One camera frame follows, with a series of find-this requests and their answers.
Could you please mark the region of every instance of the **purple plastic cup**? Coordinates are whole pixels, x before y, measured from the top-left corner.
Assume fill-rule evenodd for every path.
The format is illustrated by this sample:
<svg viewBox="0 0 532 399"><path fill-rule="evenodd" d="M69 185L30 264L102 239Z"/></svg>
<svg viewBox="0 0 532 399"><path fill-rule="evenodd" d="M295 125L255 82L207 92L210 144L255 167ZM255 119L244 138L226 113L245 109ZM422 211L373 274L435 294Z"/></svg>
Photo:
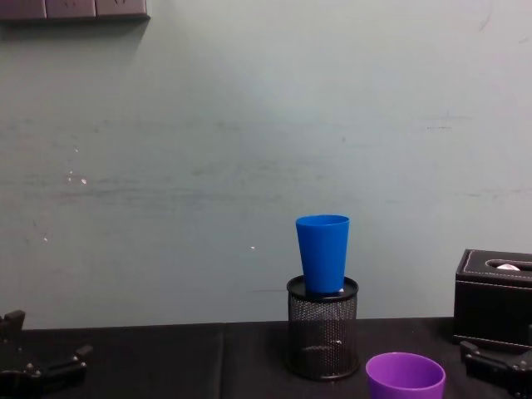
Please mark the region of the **purple plastic cup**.
<svg viewBox="0 0 532 399"><path fill-rule="evenodd" d="M413 353L383 353L366 364L372 399L442 399L446 372Z"/></svg>

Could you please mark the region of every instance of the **black leather box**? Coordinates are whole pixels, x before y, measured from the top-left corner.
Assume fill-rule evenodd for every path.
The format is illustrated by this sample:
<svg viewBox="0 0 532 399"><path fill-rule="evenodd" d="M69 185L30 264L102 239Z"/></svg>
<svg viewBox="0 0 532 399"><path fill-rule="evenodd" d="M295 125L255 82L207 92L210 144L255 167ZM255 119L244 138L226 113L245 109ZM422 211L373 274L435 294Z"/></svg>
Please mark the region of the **black leather box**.
<svg viewBox="0 0 532 399"><path fill-rule="evenodd" d="M520 271L498 269L502 264ZM454 339L532 347L532 255L465 251L456 271Z"/></svg>

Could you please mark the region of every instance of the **black tabletop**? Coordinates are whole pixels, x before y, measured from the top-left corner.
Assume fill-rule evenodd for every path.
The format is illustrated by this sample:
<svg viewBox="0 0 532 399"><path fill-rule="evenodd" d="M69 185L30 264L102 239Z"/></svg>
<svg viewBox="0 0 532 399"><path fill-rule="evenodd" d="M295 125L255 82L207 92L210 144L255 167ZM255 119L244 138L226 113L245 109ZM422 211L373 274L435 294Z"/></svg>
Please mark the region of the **black tabletop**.
<svg viewBox="0 0 532 399"><path fill-rule="evenodd" d="M339 382L311 382L283 363L287 323L197 324L25 332L23 345L43 359L95 348L82 387L50 399L327 399L369 398L365 362L383 352L414 352L447 373L446 399L510 398L503 389L467 377L458 347L448 341L451 319L362 320L361 369Z"/></svg>

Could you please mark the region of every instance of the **black mesh pen holder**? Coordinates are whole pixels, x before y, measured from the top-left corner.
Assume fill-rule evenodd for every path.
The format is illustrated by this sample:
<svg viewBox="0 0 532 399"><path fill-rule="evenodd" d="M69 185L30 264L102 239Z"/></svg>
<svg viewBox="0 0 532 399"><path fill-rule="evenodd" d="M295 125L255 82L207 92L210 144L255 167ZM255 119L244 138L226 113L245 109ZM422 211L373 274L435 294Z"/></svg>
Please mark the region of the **black mesh pen holder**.
<svg viewBox="0 0 532 399"><path fill-rule="evenodd" d="M348 377L358 370L356 320L358 284L344 279L343 291L308 293L303 276L288 290L288 367L316 381Z"/></svg>

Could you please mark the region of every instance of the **cup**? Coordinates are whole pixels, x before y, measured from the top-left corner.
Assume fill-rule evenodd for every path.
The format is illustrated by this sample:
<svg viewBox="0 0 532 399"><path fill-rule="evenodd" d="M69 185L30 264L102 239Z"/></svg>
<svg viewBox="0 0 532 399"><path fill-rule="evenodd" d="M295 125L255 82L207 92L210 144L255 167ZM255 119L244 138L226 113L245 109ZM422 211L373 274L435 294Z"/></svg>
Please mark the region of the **cup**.
<svg viewBox="0 0 532 399"><path fill-rule="evenodd" d="M442 399L446 372L413 353L384 353L366 364L372 399Z"/></svg>
<svg viewBox="0 0 532 399"><path fill-rule="evenodd" d="M346 270L349 218L339 214L296 220L305 287L311 293L337 293Z"/></svg>

